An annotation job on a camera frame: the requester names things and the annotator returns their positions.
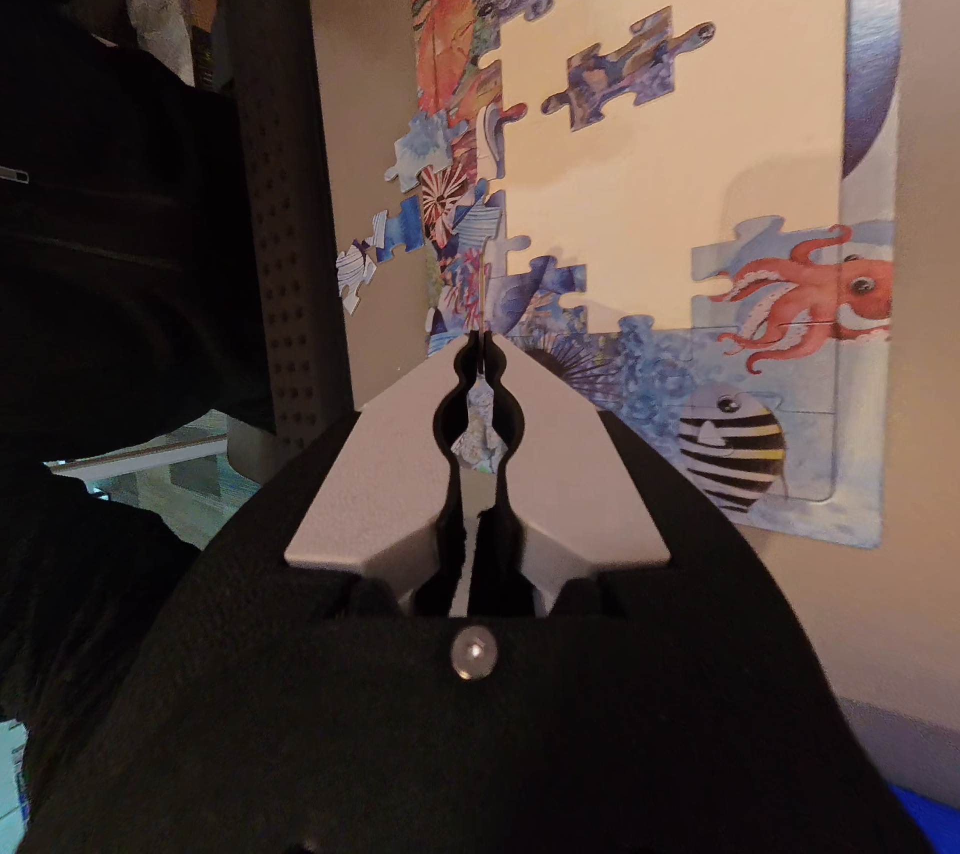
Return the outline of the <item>white plastic bag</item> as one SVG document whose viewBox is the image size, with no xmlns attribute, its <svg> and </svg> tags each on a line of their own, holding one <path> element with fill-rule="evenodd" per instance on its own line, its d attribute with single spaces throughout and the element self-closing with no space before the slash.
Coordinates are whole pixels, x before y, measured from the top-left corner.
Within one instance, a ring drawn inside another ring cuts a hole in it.
<svg viewBox="0 0 960 854">
<path fill-rule="evenodd" d="M 195 86 L 195 68 L 186 0 L 126 0 L 138 48 L 157 59 L 182 82 Z"/>
</svg>

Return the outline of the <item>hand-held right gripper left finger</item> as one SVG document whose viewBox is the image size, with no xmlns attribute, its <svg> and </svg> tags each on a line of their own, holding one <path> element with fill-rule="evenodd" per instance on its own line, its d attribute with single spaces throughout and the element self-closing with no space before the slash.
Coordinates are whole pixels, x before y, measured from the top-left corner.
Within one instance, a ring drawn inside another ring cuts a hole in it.
<svg viewBox="0 0 960 854">
<path fill-rule="evenodd" d="M 399 602 L 450 604 L 466 559 L 460 465 L 477 332 L 368 402 L 291 542 L 287 563 L 386 584 Z"/>
</svg>

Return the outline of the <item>blue puzzle piece striped end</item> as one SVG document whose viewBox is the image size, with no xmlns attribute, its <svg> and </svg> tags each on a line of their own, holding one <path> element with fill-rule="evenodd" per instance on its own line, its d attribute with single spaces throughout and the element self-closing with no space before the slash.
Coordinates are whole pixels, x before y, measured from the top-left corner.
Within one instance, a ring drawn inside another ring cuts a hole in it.
<svg viewBox="0 0 960 854">
<path fill-rule="evenodd" d="M 404 252 L 422 248 L 425 237 L 419 196 L 414 193 L 404 198 L 395 214 L 387 210 L 378 212 L 371 220 L 371 227 L 369 243 L 378 265 L 392 260 L 396 248 L 403 248 Z"/>
</svg>

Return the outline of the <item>purple coral puzzle piece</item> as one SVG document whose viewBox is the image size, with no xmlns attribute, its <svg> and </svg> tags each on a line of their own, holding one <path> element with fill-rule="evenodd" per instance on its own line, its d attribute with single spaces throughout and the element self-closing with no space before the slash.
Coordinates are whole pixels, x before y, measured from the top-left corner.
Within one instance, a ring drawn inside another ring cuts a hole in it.
<svg viewBox="0 0 960 854">
<path fill-rule="evenodd" d="M 566 86 L 540 105 L 543 115 L 568 110 L 569 127 L 579 131 L 604 120 L 607 103 L 629 95 L 633 106 L 650 103 L 675 89 L 675 62 L 709 44 L 716 34 L 712 21 L 686 32 L 673 31 L 673 10 L 662 8 L 630 26 L 630 40 L 603 53 L 592 44 L 567 59 Z"/>
</svg>

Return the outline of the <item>sea animal jigsaw puzzle tray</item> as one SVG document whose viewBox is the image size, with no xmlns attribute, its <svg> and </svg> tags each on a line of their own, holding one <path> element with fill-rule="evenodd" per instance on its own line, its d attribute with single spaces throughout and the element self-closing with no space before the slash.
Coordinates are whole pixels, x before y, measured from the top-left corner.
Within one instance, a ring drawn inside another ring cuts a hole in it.
<svg viewBox="0 0 960 854">
<path fill-rule="evenodd" d="M 429 353 L 486 329 L 661 452 L 737 523 L 882 536 L 901 0 L 411 0 Z M 675 89 L 570 129 L 570 56 L 663 8 Z M 453 210 L 502 206 L 458 248 Z"/>
</svg>

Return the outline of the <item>pale blue striped puzzle piece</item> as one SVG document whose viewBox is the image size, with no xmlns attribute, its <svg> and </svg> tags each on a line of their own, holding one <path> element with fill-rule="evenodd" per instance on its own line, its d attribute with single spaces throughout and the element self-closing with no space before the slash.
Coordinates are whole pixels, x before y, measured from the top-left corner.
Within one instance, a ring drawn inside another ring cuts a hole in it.
<svg viewBox="0 0 960 854">
<path fill-rule="evenodd" d="M 502 206 L 498 204 L 475 202 L 456 206 L 452 234 L 458 240 L 458 248 L 483 248 L 498 236 L 502 217 Z"/>
</svg>

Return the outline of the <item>cardboard box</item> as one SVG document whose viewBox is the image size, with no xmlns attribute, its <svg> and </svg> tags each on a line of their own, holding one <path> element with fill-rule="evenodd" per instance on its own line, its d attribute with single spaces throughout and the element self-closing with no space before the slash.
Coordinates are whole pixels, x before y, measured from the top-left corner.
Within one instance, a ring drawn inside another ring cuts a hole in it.
<svg viewBox="0 0 960 854">
<path fill-rule="evenodd" d="M 214 52 L 214 27 L 219 0 L 182 0 L 189 41 L 193 84 L 199 90 L 219 92 L 217 56 Z"/>
</svg>

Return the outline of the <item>black perforated chair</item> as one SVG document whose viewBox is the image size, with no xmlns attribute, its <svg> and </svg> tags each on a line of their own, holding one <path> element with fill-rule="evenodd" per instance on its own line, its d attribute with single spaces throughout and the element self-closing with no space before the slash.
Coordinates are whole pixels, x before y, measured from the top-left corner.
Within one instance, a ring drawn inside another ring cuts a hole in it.
<svg viewBox="0 0 960 854">
<path fill-rule="evenodd" d="M 274 429 L 287 463 L 354 410 L 310 0 L 224 0 Z"/>
</svg>

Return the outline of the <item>white flat board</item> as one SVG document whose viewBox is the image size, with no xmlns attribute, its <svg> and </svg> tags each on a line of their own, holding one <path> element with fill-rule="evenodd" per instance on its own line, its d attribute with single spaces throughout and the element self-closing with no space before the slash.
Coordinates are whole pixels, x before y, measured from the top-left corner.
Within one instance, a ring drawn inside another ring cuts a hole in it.
<svg viewBox="0 0 960 854">
<path fill-rule="evenodd" d="M 56 476 L 97 483 L 113 477 L 221 456 L 228 450 L 228 440 L 228 435 L 222 433 L 155 447 L 58 462 L 50 465 L 49 470 Z"/>
</svg>

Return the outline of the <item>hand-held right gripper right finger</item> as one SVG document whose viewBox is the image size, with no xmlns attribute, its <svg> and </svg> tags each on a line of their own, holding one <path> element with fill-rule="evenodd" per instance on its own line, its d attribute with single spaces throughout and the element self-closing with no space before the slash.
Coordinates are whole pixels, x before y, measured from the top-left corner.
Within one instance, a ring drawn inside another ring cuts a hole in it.
<svg viewBox="0 0 960 854">
<path fill-rule="evenodd" d="M 670 552 L 599 410 L 501 334 L 486 337 L 486 377 L 519 413 L 502 461 L 520 528 L 519 571 L 543 600 L 619 570 L 661 568 Z"/>
</svg>

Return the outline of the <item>large blue plastic bin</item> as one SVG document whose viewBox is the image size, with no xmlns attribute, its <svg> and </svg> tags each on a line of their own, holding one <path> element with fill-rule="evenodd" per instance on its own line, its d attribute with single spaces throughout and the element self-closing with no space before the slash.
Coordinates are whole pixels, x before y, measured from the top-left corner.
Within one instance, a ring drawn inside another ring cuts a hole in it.
<svg viewBox="0 0 960 854">
<path fill-rule="evenodd" d="M 913 790 L 889 784 L 893 794 L 937 853 L 959 853 L 959 810 Z"/>
</svg>

